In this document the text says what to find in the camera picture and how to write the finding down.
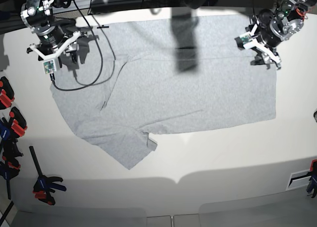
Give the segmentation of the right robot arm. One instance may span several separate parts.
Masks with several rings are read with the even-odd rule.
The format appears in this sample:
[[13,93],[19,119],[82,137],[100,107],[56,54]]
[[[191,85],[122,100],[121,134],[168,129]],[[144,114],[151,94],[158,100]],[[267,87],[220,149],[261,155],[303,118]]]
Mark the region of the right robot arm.
[[36,34],[40,42],[34,45],[45,56],[52,55],[66,45],[64,52],[70,54],[72,62],[77,63],[77,41],[67,42],[72,37],[76,20],[62,18],[57,20],[53,14],[54,8],[67,9],[73,0],[26,0],[21,9],[23,23]]

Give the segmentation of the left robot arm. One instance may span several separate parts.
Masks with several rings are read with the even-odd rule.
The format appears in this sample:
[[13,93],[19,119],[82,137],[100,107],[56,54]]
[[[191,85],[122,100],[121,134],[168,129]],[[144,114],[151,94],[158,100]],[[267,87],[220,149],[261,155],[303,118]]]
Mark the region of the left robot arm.
[[274,9],[253,13],[246,32],[236,38],[237,46],[257,52],[251,65],[275,64],[281,69],[277,46],[301,31],[306,14],[316,3],[317,0],[275,0]]

